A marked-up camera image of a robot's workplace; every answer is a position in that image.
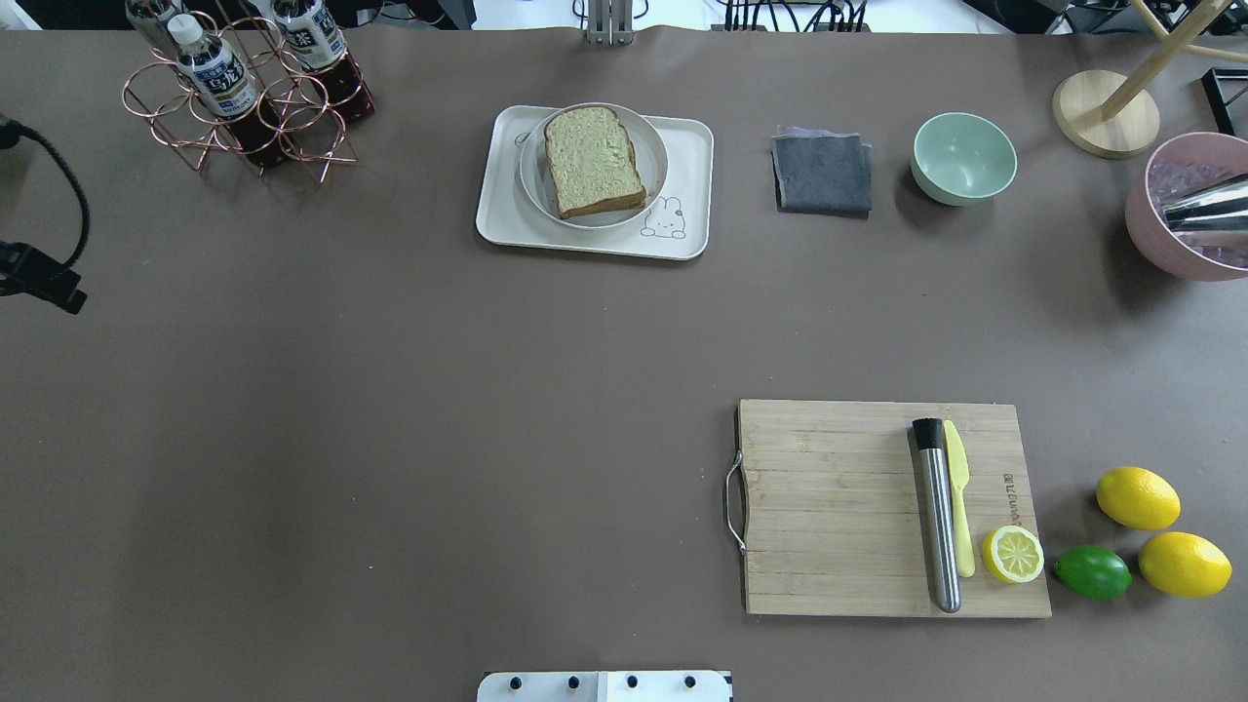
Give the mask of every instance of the lemon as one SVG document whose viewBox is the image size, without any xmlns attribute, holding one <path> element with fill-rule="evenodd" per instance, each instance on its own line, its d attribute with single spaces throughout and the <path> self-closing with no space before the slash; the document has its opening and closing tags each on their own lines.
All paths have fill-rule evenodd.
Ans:
<svg viewBox="0 0 1248 702">
<path fill-rule="evenodd" d="M 1204 537 L 1168 531 L 1139 550 L 1139 575 L 1167 595 L 1208 597 L 1227 586 L 1231 561 Z"/>
<path fill-rule="evenodd" d="M 1124 527 L 1163 530 L 1178 518 L 1178 493 L 1162 476 L 1137 466 L 1123 466 L 1101 476 L 1096 501 L 1111 520 Z"/>
<path fill-rule="evenodd" d="M 1045 570 L 1045 550 L 1035 533 L 1006 525 L 983 540 L 983 567 L 1002 582 L 1031 582 Z"/>
<path fill-rule="evenodd" d="M 1101 546 L 1076 546 L 1053 561 L 1062 585 L 1093 600 L 1113 600 L 1131 587 L 1131 571 L 1117 553 Z"/>
</svg>

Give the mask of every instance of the wooden round base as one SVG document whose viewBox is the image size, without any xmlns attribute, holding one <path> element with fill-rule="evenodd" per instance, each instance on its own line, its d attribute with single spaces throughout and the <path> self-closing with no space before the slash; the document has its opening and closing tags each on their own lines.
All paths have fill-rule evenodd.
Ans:
<svg viewBox="0 0 1248 702">
<path fill-rule="evenodd" d="M 1104 119 L 1101 105 L 1127 80 L 1113 71 L 1083 71 L 1053 91 L 1053 119 L 1080 149 L 1102 159 L 1129 159 L 1144 152 L 1161 130 L 1161 112 L 1141 90 L 1117 115 Z"/>
</svg>

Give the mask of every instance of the bread slice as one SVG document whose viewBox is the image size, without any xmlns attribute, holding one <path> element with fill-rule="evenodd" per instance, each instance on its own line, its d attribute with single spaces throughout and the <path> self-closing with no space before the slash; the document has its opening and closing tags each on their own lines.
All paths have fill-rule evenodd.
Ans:
<svg viewBox="0 0 1248 702">
<path fill-rule="evenodd" d="M 560 220 L 645 204 L 636 151 L 615 110 L 590 105 L 559 114 L 547 122 L 545 150 Z"/>
</svg>

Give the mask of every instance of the green bowl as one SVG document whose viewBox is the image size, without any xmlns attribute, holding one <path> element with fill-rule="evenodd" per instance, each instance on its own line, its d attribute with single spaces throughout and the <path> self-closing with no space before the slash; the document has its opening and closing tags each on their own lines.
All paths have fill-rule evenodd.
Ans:
<svg viewBox="0 0 1248 702">
<path fill-rule="evenodd" d="M 936 115 L 915 134 L 910 172 L 937 202 L 983 202 L 1005 190 L 1017 171 L 1018 155 L 1010 137 L 978 115 Z"/>
</svg>

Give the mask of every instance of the napkin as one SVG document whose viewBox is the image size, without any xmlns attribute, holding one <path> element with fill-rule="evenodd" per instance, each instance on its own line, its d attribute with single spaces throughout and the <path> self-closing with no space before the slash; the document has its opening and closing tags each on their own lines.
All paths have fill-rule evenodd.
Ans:
<svg viewBox="0 0 1248 702">
<path fill-rule="evenodd" d="M 859 134 L 789 127 L 771 137 L 771 162 L 785 212 L 871 211 L 871 145 Z"/>
</svg>

